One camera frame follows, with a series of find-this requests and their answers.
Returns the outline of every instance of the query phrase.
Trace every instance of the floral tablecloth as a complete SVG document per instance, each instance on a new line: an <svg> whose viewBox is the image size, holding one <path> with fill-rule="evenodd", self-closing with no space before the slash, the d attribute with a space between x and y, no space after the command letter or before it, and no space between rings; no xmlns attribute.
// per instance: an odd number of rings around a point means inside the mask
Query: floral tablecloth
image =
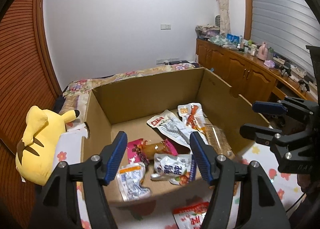
<svg viewBox="0 0 320 229"><path fill-rule="evenodd" d="M68 86L66 92L63 94L66 97L66 101L62 110L60 111L60 114L68 110L78 109L80 111L80 116L78 118L80 123L67 124L68 132L63 134L61 141L59 140L58 142L55 152L56 158L52 168L54 168L57 163L62 160L66 160L69 164L80 162L80 153L79 151L75 150L75 148L81 147L82 136L86 136L85 128L81 123L84 120L84 113L88 102L88 92L91 89L123 79L153 75L169 71L179 71L193 67L194 66L192 64L169 65L142 71L118 74L104 79L87 79L72 82ZM63 143L62 140L72 140L73 143ZM271 182L273 183L273 186L275 187L278 196L284 205L284 208L287 210L302 195L300 187L297 184L296 175L279 173L277 171L278 164L276 158L274 154L270 152L267 146L255 144L245 154L243 154L243 163L248 164L252 160L257 160L262 165ZM212 192L212 189L209 189L208 185L203 180L200 180L192 182L188 186L181 187L180 190L174 193L164 195L158 200L153 200L151 202L139 205L132 205L121 209L111 206L110 209L119 229L177 229L177 225L172 215L172 210L202 201L210 201ZM89 229L91 227L86 211L84 197L82 196L80 183L77 184L77 196L82 226L85 229ZM239 197L240 187L238 187L237 193L233 197L228 228L234 228L235 226L239 206Z"/></svg>

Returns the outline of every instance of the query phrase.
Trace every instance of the yellow flower pattern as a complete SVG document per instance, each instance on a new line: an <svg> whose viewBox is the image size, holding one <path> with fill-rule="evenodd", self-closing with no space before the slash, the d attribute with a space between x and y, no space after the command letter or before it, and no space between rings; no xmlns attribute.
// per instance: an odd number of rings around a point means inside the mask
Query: yellow flower pattern
<svg viewBox="0 0 320 229"><path fill-rule="evenodd" d="M252 153L259 154L259 152L260 152L260 149L258 148L258 146L253 146L252 147Z"/></svg>

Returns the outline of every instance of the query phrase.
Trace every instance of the black ear tip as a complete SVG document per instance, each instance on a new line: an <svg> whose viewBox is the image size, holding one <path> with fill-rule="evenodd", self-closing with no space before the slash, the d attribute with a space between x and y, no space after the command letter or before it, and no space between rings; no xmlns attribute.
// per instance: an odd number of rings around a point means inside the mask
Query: black ear tip
<svg viewBox="0 0 320 229"><path fill-rule="evenodd" d="M75 110L75 114L76 114L76 117L78 118L78 116L80 115L79 110Z"/></svg>

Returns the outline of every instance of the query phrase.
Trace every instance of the wooden countertop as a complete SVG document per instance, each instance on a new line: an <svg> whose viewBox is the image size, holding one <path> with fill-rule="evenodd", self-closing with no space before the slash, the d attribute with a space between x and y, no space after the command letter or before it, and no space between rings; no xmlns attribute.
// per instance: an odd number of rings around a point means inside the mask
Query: wooden countertop
<svg viewBox="0 0 320 229"><path fill-rule="evenodd" d="M245 60L249 61L250 63L254 64L255 66L259 67L260 69L263 69L264 71L268 72L269 74L271 74L272 76L274 76L276 79L278 79L281 83L283 83L285 86L287 86L290 90L292 90L295 94L297 94L300 98L304 99L304 100L310 100L313 102L318 102L318 100L316 98L314 98L310 93L308 92L300 92L300 85L293 81L292 79L286 77L282 77L280 74L280 71L277 69L269 69L268 67L266 67L264 65L264 61L258 59L256 56L251 56L250 54L245 54L245 53L241 53L241 52L237 52L237 51L233 51L233 50L228 50L231 53L240 56L242 58L244 58Z"/></svg>

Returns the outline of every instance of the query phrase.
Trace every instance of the cardboard box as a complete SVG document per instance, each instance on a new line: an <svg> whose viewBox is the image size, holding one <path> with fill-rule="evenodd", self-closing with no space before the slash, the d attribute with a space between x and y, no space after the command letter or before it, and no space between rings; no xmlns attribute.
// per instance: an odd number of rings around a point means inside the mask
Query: cardboard box
<svg viewBox="0 0 320 229"><path fill-rule="evenodd" d="M165 139L163 135L148 126L147 120L166 109L177 115L178 105L193 102L201 103L209 121L224 130L234 153L249 148L253 142L240 136L240 126L252 123L267 127L268 121L254 113L251 104L241 95L232 97L230 88L225 81L204 68L137 77L97 87L89 94L85 113L90 137L84 139L82 159L99 154L105 145L111 144L118 131L126 132L128 141L139 138L151 143L162 141ZM126 164L127 153L120 166ZM149 165L143 182L143 186L152 191L150 198L182 188L168 181L151 181L151 173L153 165ZM198 170L196 179L201 179ZM110 205L132 204L132 201L123 201L116 180L104 191Z"/></svg>

